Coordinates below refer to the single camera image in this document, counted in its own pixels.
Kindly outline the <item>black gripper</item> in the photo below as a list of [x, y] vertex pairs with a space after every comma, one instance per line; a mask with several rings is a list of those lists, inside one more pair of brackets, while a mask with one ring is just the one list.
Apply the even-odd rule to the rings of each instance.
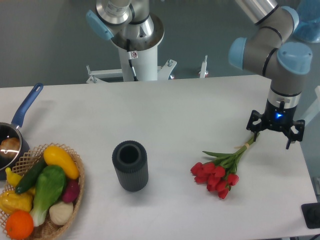
[[293, 121], [295, 112], [296, 107], [280, 108], [267, 100], [263, 114], [252, 110], [246, 129], [253, 133], [254, 142], [257, 140], [258, 133], [266, 129], [276, 132], [288, 132], [286, 135], [288, 140], [285, 147], [288, 150], [291, 144], [302, 142], [304, 138], [306, 122], [303, 119]]

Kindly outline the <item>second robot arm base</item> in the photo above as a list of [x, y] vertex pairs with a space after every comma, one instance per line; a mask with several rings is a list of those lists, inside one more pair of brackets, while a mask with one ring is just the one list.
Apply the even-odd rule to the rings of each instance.
[[150, 12], [148, 0], [97, 0], [95, 10], [85, 17], [96, 35], [124, 50], [149, 50], [165, 34], [160, 18]]

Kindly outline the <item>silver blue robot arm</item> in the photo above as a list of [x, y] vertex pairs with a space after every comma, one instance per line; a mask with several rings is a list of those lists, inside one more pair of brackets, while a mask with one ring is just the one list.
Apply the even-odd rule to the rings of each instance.
[[289, 148], [303, 140], [305, 121], [294, 120], [307, 74], [312, 50], [300, 42], [289, 42], [299, 24], [299, 15], [291, 7], [275, 0], [238, 0], [236, 3], [258, 27], [251, 38], [239, 37], [231, 45], [231, 65], [271, 81], [265, 110], [250, 114], [247, 130], [254, 136], [264, 130], [283, 133]]

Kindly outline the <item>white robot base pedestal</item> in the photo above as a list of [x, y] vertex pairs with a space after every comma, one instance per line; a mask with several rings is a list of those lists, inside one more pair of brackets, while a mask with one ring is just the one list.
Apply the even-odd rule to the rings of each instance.
[[118, 54], [124, 82], [133, 82], [134, 72], [138, 81], [156, 81], [158, 79], [158, 47], [154, 46], [147, 50], [132, 50], [127, 52], [123, 48], [118, 48]]

